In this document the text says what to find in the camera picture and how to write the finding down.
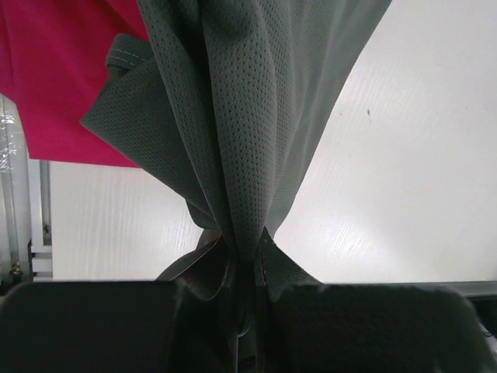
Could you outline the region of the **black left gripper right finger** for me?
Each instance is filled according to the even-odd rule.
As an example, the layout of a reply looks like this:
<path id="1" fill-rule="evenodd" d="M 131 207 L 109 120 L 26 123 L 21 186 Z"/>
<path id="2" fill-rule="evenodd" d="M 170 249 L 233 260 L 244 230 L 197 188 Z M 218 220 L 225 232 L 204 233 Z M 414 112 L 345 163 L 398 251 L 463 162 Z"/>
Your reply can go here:
<path id="1" fill-rule="evenodd" d="M 496 303 L 426 284 L 323 284 L 261 235 L 260 372 L 494 372 Z"/>

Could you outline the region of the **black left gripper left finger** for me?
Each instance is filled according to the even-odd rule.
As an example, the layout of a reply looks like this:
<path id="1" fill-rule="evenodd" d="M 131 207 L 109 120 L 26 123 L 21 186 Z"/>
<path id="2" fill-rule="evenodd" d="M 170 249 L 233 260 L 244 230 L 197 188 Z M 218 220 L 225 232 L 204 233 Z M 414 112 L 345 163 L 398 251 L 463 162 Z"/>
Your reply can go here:
<path id="1" fill-rule="evenodd" d="M 154 281 L 23 284 L 1 306 L 3 372 L 234 372 L 233 245 L 216 239 Z"/>

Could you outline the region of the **grey t shirt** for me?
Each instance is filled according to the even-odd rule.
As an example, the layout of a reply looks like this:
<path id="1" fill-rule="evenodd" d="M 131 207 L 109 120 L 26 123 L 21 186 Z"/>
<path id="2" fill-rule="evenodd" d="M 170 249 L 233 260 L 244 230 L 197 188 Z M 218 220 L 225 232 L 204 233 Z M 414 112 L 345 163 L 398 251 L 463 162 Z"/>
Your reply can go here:
<path id="1" fill-rule="evenodd" d="M 387 1 L 141 1 L 82 125 L 253 258 L 286 218 Z"/>

